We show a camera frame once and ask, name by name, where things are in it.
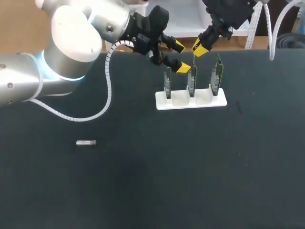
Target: white stand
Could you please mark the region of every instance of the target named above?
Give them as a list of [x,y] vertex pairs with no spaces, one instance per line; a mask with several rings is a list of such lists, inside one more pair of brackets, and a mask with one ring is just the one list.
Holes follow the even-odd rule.
[[175,110],[227,106],[227,99],[222,88],[219,89],[218,96],[213,96],[210,85],[206,89],[196,89],[195,98],[190,98],[188,88],[172,91],[172,99],[167,99],[165,92],[157,92],[156,103],[158,110]]

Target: black cable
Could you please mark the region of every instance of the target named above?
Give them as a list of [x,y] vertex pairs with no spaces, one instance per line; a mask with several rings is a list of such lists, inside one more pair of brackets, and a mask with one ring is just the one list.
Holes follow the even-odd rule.
[[278,49],[305,49],[305,35],[299,33],[285,33],[277,37]]

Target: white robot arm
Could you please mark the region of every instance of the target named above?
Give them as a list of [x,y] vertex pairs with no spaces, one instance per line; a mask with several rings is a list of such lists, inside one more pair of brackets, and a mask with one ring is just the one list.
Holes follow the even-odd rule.
[[123,44],[141,54],[153,51],[154,64],[164,63],[175,72],[189,69],[158,50],[160,42],[179,52],[184,49],[163,34],[169,15],[161,7],[143,17],[129,15],[128,6],[120,0],[36,0],[36,5],[51,19],[48,46],[35,55],[0,55],[0,106],[70,94],[101,53],[102,39],[127,40]]

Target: white cable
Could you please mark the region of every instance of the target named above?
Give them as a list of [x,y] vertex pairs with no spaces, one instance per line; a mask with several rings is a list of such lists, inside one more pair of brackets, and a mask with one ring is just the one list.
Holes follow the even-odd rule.
[[264,10],[267,19],[267,28],[268,28],[268,39],[269,39],[269,49],[271,49],[272,45],[272,26],[271,26],[271,18],[270,18],[270,11],[267,4],[264,4]]
[[109,73],[110,58],[111,58],[111,55],[114,52],[114,50],[118,46],[121,46],[121,45],[127,45],[129,47],[133,47],[133,43],[130,41],[119,41],[119,42],[116,42],[111,47],[111,49],[108,51],[108,54],[106,56],[106,61],[105,61],[105,75],[106,75],[107,88],[108,88],[108,98],[107,98],[105,107],[100,112],[98,112],[96,115],[88,117],[88,118],[72,118],[72,117],[66,116],[66,115],[54,110],[53,108],[49,107],[48,105],[44,104],[43,102],[41,102],[37,99],[31,100],[31,102],[43,107],[44,109],[52,112],[53,114],[57,115],[60,118],[63,118],[63,119],[66,119],[66,120],[72,121],[72,122],[88,122],[88,121],[91,121],[93,119],[96,119],[96,118],[102,116],[108,110],[110,103],[111,103],[111,97],[112,97],[111,80],[110,80],[110,73]]
[[275,24],[275,27],[274,27],[274,31],[273,31],[273,35],[272,35],[272,44],[271,44],[271,47],[270,47],[270,60],[273,61],[274,58],[275,58],[275,48],[276,48],[276,40],[277,40],[277,34],[278,34],[278,31],[281,27],[281,24],[282,24],[282,21],[285,17],[285,15],[287,14],[287,12],[293,7],[295,6],[296,4],[299,4],[299,3],[302,3],[302,2],[305,2],[305,0],[293,0],[291,1],[290,3],[288,3],[284,9],[282,10],[280,16],[278,17],[277,21],[276,21],[276,24]]

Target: black tabletop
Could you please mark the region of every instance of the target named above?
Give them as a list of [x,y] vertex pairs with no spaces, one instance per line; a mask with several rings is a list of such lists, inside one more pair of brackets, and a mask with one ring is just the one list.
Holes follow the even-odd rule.
[[[217,54],[197,60],[198,88]],[[115,54],[113,101],[97,120],[68,122],[32,103],[0,109],[0,228],[304,228],[305,51],[220,56],[227,107],[158,111],[164,67]],[[43,101],[97,113],[104,58],[73,94]],[[186,75],[173,81],[183,89]],[[77,148],[83,139],[98,146]]]

